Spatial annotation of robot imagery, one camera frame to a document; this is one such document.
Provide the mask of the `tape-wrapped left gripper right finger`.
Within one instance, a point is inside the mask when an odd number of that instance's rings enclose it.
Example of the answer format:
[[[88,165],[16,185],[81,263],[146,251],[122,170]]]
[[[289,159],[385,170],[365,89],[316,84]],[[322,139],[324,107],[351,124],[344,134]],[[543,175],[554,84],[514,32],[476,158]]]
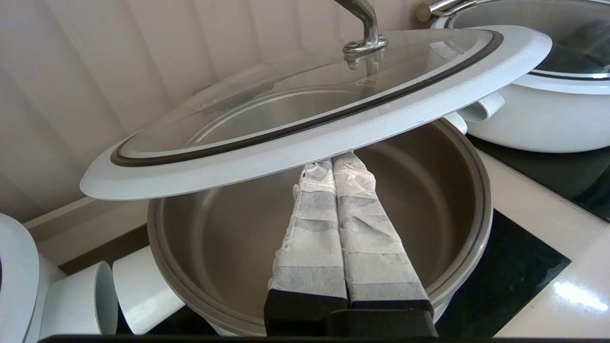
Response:
[[[376,180],[353,153],[333,158],[338,232],[349,306],[358,310],[434,309],[376,193]]]

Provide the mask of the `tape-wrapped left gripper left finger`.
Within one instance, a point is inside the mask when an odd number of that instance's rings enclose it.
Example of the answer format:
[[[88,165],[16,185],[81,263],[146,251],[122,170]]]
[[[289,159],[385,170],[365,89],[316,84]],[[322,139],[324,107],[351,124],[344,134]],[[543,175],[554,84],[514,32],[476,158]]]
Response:
[[[326,318],[348,308],[331,159],[305,165],[276,251],[265,301],[268,334],[323,334]]]

